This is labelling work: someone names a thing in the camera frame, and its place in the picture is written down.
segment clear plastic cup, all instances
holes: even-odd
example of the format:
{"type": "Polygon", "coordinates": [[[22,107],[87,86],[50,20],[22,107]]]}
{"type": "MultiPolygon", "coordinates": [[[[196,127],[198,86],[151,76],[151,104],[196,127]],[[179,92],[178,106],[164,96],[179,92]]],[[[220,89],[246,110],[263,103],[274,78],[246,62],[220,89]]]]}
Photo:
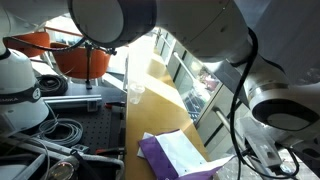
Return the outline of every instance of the clear plastic cup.
{"type": "Polygon", "coordinates": [[[130,102],[132,104],[138,104],[140,102],[143,92],[145,91],[144,86],[138,83],[133,83],[130,85],[130,89],[131,89],[130,102]]]}

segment tabletop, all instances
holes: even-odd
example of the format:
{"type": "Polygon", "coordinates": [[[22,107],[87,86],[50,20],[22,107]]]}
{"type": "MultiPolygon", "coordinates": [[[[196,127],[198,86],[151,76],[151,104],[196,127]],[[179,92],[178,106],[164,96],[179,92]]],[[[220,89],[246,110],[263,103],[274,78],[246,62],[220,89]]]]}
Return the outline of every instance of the tabletop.
{"type": "Polygon", "coordinates": [[[138,141],[142,139],[144,132],[156,135],[181,129],[196,149],[208,160],[206,149],[162,58],[157,53],[151,52],[150,56],[147,54],[147,50],[134,49],[129,52],[128,85],[139,81],[145,85],[146,90],[139,104],[132,104],[129,101],[132,92],[128,88],[126,179],[156,179],[148,162],[137,157],[138,141]]]}

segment plastic cup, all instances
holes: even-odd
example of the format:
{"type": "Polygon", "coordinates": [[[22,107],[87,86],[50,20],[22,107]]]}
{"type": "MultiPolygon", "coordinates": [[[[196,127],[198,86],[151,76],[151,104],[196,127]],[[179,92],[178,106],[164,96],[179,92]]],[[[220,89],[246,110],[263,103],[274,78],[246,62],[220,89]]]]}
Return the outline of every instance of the plastic cup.
{"type": "Polygon", "coordinates": [[[131,89],[130,102],[132,104],[138,104],[140,102],[143,92],[145,91],[144,86],[141,84],[133,83],[130,85],[130,89],[131,89]]]}

